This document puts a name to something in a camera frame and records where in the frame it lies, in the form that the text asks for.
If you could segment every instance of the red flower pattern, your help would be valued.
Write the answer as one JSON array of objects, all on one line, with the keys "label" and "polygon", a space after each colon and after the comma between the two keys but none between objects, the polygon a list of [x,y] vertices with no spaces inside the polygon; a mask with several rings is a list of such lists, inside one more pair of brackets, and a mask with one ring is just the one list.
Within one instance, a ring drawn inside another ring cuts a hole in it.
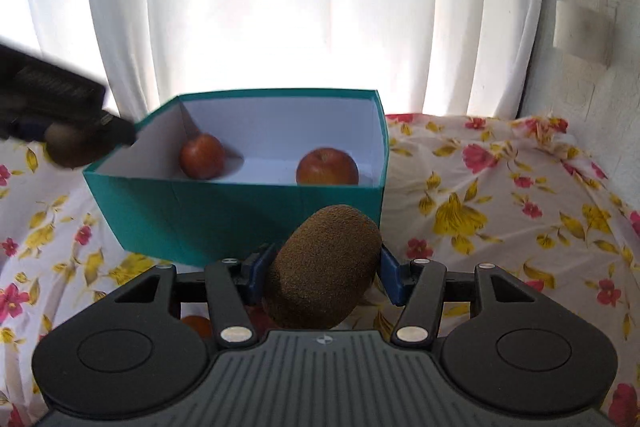
[{"label": "red flower pattern", "polygon": [[475,143],[467,145],[463,149],[462,159],[465,161],[466,168],[470,169],[473,174],[478,174],[486,168],[495,167],[498,163],[498,158]]},{"label": "red flower pattern", "polygon": [[11,237],[7,237],[6,241],[2,243],[2,248],[7,257],[15,255],[15,251],[18,250],[18,243],[16,243]]},{"label": "red flower pattern", "polygon": [[406,256],[408,259],[426,259],[433,255],[431,248],[425,239],[409,239],[406,244]]},{"label": "red flower pattern", "polygon": [[486,118],[471,118],[465,123],[467,129],[482,130],[486,127]]},{"label": "red flower pattern", "polygon": [[22,303],[29,300],[27,292],[20,292],[18,286],[11,283],[4,291],[0,292],[0,324],[8,315],[17,317],[22,313]]},{"label": "red flower pattern", "polygon": [[536,132],[538,130],[538,119],[528,118],[524,121],[524,125],[529,130],[529,132]]},{"label": "red flower pattern", "polygon": [[4,165],[0,165],[0,186],[6,187],[6,181],[11,177],[11,172]]},{"label": "red flower pattern", "polygon": [[513,183],[516,184],[516,187],[529,188],[534,184],[534,181],[528,176],[518,176],[517,178],[513,179]]},{"label": "red flower pattern", "polygon": [[566,130],[569,127],[569,123],[564,118],[550,118],[549,125],[551,125],[551,129],[563,134],[566,133]]},{"label": "red flower pattern", "polygon": [[7,423],[6,427],[24,427],[22,418],[20,418],[20,413],[16,409],[15,405],[11,411],[11,415],[9,416],[9,422]]},{"label": "red flower pattern", "polygon": [[596,297],[598,302],[605,306],[611,304],[615,308],[616,302],[622,295],[622,291],[615,287],[611,279],[602,279],[601,281],[598,281],[598,286],[600,287],[600,291]]},{"label": "red flower pattern", "polygon": [[389,120],[395,120],[400,123],[412,123],[414,121],[415,116],[420,116],[419,114],[388,114],[386,117]]},{"label": "red flower pattern", "polygon": [[527,281],[525,284],[527,286],[531,286],[534,290],[538,290],[539,292],[542,292],[542,290],[545,288],[545,282],[539,279]]},{"label": "red flower pattern", "polygon": [[84,225],[76,233],[76,241],[84,247],[89,242],[89,239],[91,239],[91,227]]},{"label": "red flower pattern", "polygon": [[618,427],[634,427],[639,412],[635,388],[628,383],[619,383],[609,406],[609,419]]},{"label": "red flower pattern", "polygon": [[537,219],[542,217],[542,210],[535,203],[531,203],[530,201],[526,201],[522,208],[522,213],[529,216],[531,219]]},{"label": "red flower pattern", "polygon": [[640,235],[640,214],[638,214],[635,210],[629,215],[629,219],[631,219],[631,226],[634,227],[634,230],[638,235]]},{"label": "red flower pattern", "polygon": [[598,178],[600,179],[607,178],[607,175],[595,163],[591,162],[591,168],[593,169],[593,172],[595,172]]},{"label": "red flower pattern", "polygon": [[582,177],[582,173],[580,171],[578,171],[578,169],[576,169],[574,166],[569,165],[566,162],[561,162],[561,163],[562,163],[562,167],[564,167],[564,170],[567,171],[570,176],[573,176],[574,172],[577,172],[578,176]]}]

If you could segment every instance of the white wall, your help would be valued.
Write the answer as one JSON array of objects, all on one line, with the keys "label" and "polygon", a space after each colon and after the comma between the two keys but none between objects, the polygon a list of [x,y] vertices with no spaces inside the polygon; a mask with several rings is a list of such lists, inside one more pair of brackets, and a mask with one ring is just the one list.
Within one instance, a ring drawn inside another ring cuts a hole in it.
[{"label": "white wall", "polygon": [[564,0],[615,22],[609,68],[553,49],[556,0],[543,0],[521,115],[564,116],[570,131],[640,208],[640,0]]}]

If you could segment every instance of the yellow flower pattern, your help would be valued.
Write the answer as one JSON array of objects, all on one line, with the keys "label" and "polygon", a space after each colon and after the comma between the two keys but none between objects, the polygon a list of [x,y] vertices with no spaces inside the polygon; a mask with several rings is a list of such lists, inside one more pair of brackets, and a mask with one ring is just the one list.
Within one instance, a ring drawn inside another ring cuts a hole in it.
[{"label": "yellow flower pattern", "polygon": [[[640,214],[610,192],[588,152],[555,140],[566,122],[421,115],[388,122],[381,230],[391,252],[452,271],[503,267],[605,331],[620,361],[616,382],[640,390]],[[0,350],[18,367],[40,336],[158,260],[122,250],[80,172],[59,172],[36,144],[8,142],[0,153],[11,174],[0,187],[8,231],[0,237],[0,291],[14,285],[21,306],[0,323]],[[440,333],[469,311],[468,303],[445,304]],[[388,338],[400,313],[375,281],[347,325]],[[44,411],[28,366],[19,367],[19,378],[0,382],[0,425],[12,405]]]},{"label": "yellow flower pattern", "polygon": [[119,266],[109,271],[109,277],[113,279],[118,286],[121,286],[155,264],[156,261],[153,261],[146,255],[131,253]]},{"label": "yellow flower pattern", "polygon": [[454,192],[436,211],[433,232],[444,235],[473,235],[487,224],[487,218],[474,208],[460,203]]}]

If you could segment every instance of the black gripper base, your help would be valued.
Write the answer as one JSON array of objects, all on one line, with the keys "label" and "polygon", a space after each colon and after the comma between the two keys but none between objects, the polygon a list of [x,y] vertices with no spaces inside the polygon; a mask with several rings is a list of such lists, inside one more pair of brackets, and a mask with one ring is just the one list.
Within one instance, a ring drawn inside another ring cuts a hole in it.
[{"label": "black gripper base", "polygon": [[[596,410],[519,419],[457,393],[425,351],[377,331],[271,331],[250,349],[223,351],[188,397],[121,427],[604,427]],[[53,412],[42,427],[113,427]]]}]

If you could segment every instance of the black device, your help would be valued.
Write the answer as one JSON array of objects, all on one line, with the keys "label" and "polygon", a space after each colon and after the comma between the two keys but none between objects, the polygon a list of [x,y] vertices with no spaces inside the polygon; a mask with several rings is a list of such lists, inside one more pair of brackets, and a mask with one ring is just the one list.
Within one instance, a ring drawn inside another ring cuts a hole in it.
[{"label": "black device", "polygon": [[[156,266],[51,331],[33,354],[50,412],[41,427],[612,425],[598,407],[616,352],[598,329],[493,264],[448,272],[399,264],[378,274],[406,305],[390,342],[377,331],[273,330],[260,302],[269,247],[204,272]],[[438,338],[443,302],[471,319]],[[206,302],[212,337],[180,322]]]},{"label": "black device", "polygon": [[62,123],[113,145],[132,145],[133,123],[102,109],[106,88],[71,71],[0,43],[0,134],[43,141]]}]

